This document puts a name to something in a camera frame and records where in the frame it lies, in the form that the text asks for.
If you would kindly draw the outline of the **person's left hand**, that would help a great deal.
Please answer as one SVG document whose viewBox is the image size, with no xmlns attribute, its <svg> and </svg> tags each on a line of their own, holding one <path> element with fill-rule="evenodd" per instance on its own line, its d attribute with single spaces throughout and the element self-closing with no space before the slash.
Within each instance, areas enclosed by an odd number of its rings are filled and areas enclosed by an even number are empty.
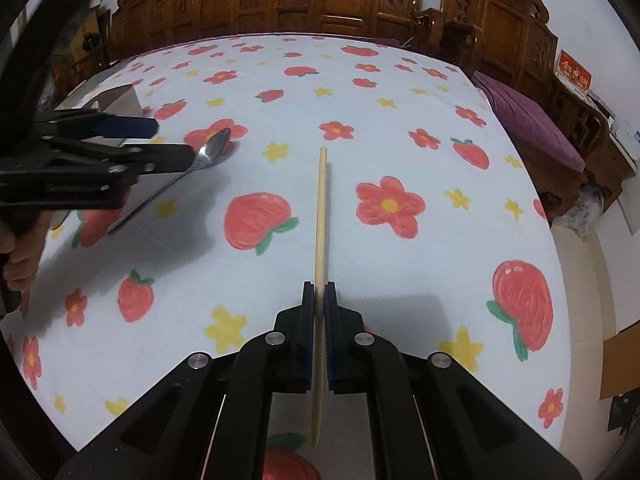
<svg viewBox="0 0 640 480">
<path fill-rule="evenodd" d="M 23 236 L 14 235 L 1 223 L 1 252 L 9 256 L 2 274 L 9 290 L 21 292 L 35 281 L 52 216 L 52 211 L 40 212 L 35 225 Z"/>
</svg>

